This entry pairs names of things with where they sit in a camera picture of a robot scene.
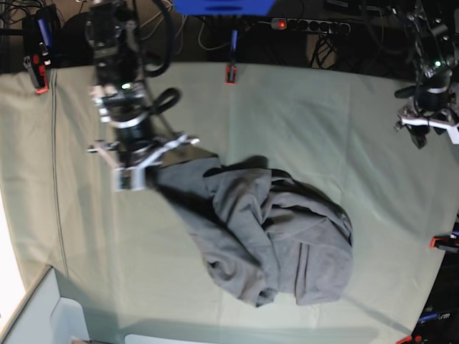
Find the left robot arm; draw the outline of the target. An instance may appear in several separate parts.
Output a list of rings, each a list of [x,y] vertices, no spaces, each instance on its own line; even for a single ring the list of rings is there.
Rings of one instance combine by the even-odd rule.
[[[394,96],[406,100],[399,110],[396,130],[407,129],[414,145],[427,144],[427,134],[447,133],[458,144],[458,36],[452,1],[406,1],[397,16],[411,41],[410,56],[415,84],[397,90]]]

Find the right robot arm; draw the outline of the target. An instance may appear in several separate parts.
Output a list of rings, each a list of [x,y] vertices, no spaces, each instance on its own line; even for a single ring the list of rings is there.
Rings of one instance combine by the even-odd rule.
[[[113,129],[115,138],[113,142],[97,140],[87,151],[111,168],[115,191],[144,190],[147,172],[161,166],[165,154],[199,142],[173,130],[164,117],[180,101],[180,91],[170,87],[155,97],[148,86],[148,79],[169,68],[174,43],[168,9],[162,1],[154,4],[166,24],[165,56],[155,70],[147,68],[136,6],[126,1],[93,1],[85,25],[95,68],[90,95],[100,121]]]

